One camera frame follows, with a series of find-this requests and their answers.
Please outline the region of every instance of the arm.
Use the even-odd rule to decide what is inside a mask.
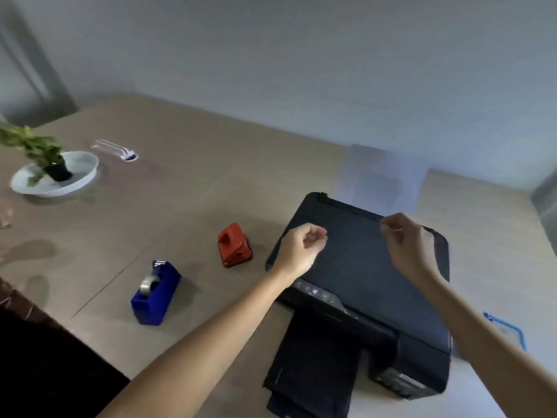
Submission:
[[[458,348],[509,418],[554,416],[557,379],[509,342],[443,279],[433,235],[404,214],[381,222],[395,267],[439,311]]]
[[[313,224],[288,232],[274,267],[261,281],[159,356],[98,418],[193,417],[275,298],[310,269],[326,239],[325,229]]]

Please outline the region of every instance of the forearm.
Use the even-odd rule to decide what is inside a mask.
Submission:
[[[413,279],[437,308],[463,352],[506,416],[554,416],[557,380],[509,342],[458,295],[439,273]]]
[[[100,415],[194,416],[285,288],[272,272],[143,370]]]

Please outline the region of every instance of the plant pot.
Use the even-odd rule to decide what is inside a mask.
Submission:
[[[57,163],[49,164],[42,169],[47,175],[52,177],[55,182],[64,182],[73,176],[73,174],[66,168],[66,161],[64,161],[63,157],[60,157]]]

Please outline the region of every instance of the white plate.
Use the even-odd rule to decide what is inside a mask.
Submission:
[[[73,173],[71,179],[65,182],[55,182],[52,177],[45,175],[36,186],[28,186],[27,178],[39,171],[36,164],[29,164],[13,175],[10,188],[24,195],[35,195],[42,198],[53,198],[67,195],[91,182],[97,174],[99,158],[86,151],[70,151],[62,153],[66,167]]]

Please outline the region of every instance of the beige table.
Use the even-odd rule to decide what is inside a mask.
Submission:
[[[304,195],[331,192],[339,145],[138,96],[114,98],[41,129],[69,149],[105,138],[135,149],[125,164],[101,156],[101,176],[60,202],[2,192],[16,207],[0,232],[14,246],[0,274],[128,377],[236,298],[264,262]],[[6,182],[25,161],[0,150]],[[451,245],[451,281],[478,309],[520,326],[529,350],[557,360],[557,260],[526,193],[430,171],[415,218]],[[254,260],[224,269],[218,232],[239,222]],[[150,261],[184,278],[163,324],[139,325],[129,300]],[[205,403],[202,417],[271,417],[261,387],[291,313],[274,305]],[[454,357],[445,393],[402,401],[366,378],[350,417],[502,416],[470,365]]]

